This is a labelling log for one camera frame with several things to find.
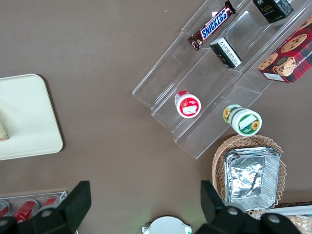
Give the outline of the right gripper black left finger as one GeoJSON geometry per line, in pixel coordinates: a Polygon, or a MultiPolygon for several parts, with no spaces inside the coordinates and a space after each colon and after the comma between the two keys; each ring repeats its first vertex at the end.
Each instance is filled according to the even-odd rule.
{"type": "Polygon", "coordinates": [[[18,223],[15,217],[0,219],[2,234],[74,234],[91,207],[89,181],[80,181],[56,208],[38,212],[29,220],[18,223]]]}

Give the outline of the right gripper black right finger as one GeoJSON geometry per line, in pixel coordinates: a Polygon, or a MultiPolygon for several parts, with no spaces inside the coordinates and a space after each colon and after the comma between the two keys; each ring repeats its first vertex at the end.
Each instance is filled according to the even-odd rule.
{"type": "Polygon", "coordinates": [[[209,180],[200,184],[201,208],[206,218],[197,234],[299,234],[297,227],[281,214],[263,214],[254,219],[233,205],[225,205],[209,180]]]}

